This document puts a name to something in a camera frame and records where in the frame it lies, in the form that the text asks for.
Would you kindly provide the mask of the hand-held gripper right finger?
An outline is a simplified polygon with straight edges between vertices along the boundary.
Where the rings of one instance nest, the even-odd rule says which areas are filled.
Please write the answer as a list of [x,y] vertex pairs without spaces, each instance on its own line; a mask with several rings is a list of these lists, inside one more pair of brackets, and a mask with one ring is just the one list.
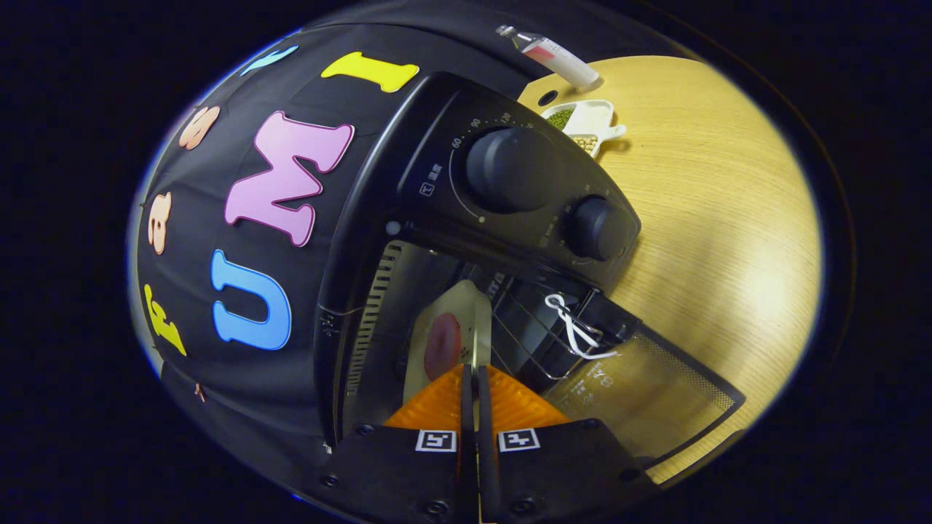
[[494,431],[489,368],[477,371],[477,521],[606,523],[656,484],[598,418]]

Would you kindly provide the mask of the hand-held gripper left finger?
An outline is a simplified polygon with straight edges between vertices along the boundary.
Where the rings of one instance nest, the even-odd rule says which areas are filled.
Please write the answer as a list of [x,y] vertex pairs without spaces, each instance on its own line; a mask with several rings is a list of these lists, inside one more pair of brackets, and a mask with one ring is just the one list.
[[475,523],[473,369],[459,365],[411,401],[426,421],[360,424],[317,471],[317,503],[355,523]]

